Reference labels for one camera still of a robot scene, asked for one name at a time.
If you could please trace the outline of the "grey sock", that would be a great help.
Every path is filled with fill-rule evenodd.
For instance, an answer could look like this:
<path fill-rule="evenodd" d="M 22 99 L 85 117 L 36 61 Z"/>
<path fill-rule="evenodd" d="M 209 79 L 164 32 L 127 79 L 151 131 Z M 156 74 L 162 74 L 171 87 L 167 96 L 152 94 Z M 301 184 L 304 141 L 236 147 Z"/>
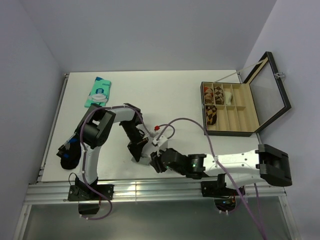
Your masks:
<path fill-rule="evenodd" d="M 142 154 L 139 158 L 139 161 L 137 161 L 134 157 L 131 158 L 131 161 L 135 164 L 143 165 L 143 166 L 149 166 L 151 162 L 151 158 L 147 154 Z"/>

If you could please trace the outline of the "cream yellow sock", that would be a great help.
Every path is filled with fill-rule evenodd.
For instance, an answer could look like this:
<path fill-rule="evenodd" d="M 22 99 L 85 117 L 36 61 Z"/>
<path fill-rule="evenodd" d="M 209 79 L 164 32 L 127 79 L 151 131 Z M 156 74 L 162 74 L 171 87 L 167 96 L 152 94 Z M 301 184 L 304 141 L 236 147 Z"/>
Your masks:
<path fill-rule="evenodd" d="M 231 92 L 229 91 L 224 92 L 224 102 L 227 106 L 230 106 L 232 104 L 232 98 L 233 98 L 233 95 Z"/>

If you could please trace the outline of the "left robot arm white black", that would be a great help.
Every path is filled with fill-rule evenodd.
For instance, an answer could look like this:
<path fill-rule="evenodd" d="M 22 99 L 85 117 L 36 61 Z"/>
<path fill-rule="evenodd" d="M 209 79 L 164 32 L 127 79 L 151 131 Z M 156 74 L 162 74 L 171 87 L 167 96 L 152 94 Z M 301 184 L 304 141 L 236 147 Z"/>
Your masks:
<path fill-rule="evenodd" d="M 118 123 L 129 139 L 127 148 L 136 162 L 141 160 L 143 148 L 149 138 L 137 126 L 143 125 L 141 110 L 125 103 L 115 107 L 102 107 L 92 104 L 76 128 L 81 146 L 81 170 L 77 174 L 83 184 L 79 194 L 86 200 L 96 197 L 98 188 L 98 160 L 102 145 L 107 141 L 113 124 Z"/>

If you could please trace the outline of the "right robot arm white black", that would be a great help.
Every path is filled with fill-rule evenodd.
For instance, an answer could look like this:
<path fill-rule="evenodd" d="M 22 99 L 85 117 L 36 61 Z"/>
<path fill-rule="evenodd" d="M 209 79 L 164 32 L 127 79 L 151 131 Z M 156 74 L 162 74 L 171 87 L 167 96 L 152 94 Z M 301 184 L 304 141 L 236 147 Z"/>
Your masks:
<path fill-rule="evenodd" d="M 217 178 L 216 189 L 222 195 L 233 189 L 260 182 L 271 186 L 293 184 L 289 155 L 268 144 L 236 154 L 209 153 L 183 155 L 173 148 L 152 152 L 150 165 L 157 173 L 174 171 L 186 178 Z"/>

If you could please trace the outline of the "dark checkered rolled sock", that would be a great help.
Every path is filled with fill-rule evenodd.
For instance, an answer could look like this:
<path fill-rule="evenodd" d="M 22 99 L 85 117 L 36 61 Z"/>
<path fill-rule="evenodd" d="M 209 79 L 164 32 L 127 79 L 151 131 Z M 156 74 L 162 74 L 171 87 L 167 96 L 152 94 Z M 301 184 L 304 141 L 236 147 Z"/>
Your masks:
<path fill-rule="evenodd" d="M 213 126 L 217 122 L 217 107 L 215 105 L 207 105 L 205 107 L 206 123 Z"/>

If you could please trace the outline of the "teal patterned sock pair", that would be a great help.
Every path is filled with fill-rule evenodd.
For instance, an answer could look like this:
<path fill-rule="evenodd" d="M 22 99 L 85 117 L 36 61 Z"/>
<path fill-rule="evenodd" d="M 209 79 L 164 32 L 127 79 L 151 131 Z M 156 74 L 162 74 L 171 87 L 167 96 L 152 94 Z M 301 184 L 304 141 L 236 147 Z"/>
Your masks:
<path fill-rule="evenodd" d="M 110 80 L 96 77 L 84 107 L 89 108 L 93 104 L 105 107 L 110 97 L 111 84 Z"/>

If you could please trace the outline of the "black compartment box with lid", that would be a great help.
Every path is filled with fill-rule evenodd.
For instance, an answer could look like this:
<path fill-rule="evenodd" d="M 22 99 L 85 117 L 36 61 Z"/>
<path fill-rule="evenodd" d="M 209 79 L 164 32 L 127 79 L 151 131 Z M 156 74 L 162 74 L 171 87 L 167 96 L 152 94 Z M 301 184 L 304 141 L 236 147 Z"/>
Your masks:
<path fill-rule="evenodd" d="M 266 51 L 251 68 L 241 83 L 230 83 L 224 79 L 202 82 L 200 85 L 203 127 L 211 136 L 250 137 L 258 134 L 271 123 L 288 112 L 292 105 L 285 90 L 282 78 L 284 73 L 278 66 L 272 52 Z M 214 104 L 206 104 L 204 87 L 213 90 Z M 232 93 L 231 105 L 218 105 L 215 102 L 214 88 Z M 207 125 L 206 106 L 215 105 L 217 120 Z"/>

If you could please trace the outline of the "black blue sock pair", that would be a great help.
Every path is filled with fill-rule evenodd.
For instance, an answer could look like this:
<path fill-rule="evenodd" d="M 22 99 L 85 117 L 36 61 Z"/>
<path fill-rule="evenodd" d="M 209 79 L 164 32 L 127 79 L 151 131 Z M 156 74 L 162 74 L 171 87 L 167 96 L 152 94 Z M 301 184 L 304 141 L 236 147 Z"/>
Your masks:
<path fill-rule="evenodd" d="M 73 170 L 79 164 L 81 152 L 80 136 L 74 133 L 58 148 L 56 155 L 60 158 L 60 165 L 63 169 Z"/>

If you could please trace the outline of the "brown checkered rolled sock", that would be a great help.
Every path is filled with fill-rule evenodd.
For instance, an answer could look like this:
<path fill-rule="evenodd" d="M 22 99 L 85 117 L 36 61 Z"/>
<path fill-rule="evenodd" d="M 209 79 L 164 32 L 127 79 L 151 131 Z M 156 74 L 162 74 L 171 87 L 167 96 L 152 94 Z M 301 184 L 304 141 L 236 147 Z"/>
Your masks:
<path fill-rule="evenodd" d="M 214 100 L 217 105 L 224 105 L 225 104 L 224 91 L 219 86 L 216 86 L 214 88 Z"/>

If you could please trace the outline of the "orange brown rolled sock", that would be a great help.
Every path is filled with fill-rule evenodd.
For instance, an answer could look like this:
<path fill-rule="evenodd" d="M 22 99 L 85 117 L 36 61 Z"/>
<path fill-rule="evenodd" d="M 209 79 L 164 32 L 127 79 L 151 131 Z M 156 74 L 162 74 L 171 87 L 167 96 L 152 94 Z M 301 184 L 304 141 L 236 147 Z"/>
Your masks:
<path fill-rule="evenodd" d="M 213 92 L 213 89 L 210 88 L 210 87 L 205 86 L 203 88 L 203 91 L 204 91 L 204 102 L 206 104 L 213 105 L 214 104 L 214 92 Z"/>

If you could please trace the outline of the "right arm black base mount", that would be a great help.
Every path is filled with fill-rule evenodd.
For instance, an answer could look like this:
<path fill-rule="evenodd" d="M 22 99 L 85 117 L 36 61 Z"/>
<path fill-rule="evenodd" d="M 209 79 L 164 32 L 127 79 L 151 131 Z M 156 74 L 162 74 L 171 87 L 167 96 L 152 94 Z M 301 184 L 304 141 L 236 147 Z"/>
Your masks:
<path fill-rule="evenodd" d="M 239 193 L 235 189 L 227 188 L 218 181 L 201 181 L 200 186 L 202 196 L 212 198 L 219 211 L 226 213 L 236 209 Z"/>

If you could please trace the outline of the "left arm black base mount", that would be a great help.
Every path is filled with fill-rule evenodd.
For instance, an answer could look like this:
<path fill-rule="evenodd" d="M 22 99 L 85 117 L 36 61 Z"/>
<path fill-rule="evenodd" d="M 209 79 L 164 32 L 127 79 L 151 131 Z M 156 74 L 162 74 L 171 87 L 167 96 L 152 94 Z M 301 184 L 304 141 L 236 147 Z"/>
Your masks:
<path fill-rule="evenodd" d="M 109 200 L 113 199 L 114 185 L 102 184 L 96 186 L 96 191 L 105 195 Z M 69 202 L 78 202 L 78 212 L 83 215 L 95 215 L 100 210 L 102 197 L 86 186 L 82 190 L 79 186 L 71 185 L 67 200 Z"/>

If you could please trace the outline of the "aluminium frame rail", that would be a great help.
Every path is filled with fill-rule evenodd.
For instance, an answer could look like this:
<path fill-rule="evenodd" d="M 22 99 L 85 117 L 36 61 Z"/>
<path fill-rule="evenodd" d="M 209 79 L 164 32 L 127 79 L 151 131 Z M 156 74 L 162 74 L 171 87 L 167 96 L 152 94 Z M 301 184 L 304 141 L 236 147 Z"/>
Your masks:
<path fill-rule="evenodd" d="M 201 181 L 190 178 L 155 178 L 147 180 L 100 181 L 112 184 L 112 202 L 153 202 L 200 200 L 203 198 Z M 68 182 L 39 182 L 31 184 L 23 203 L 25 205 L 68 204 Z"/>

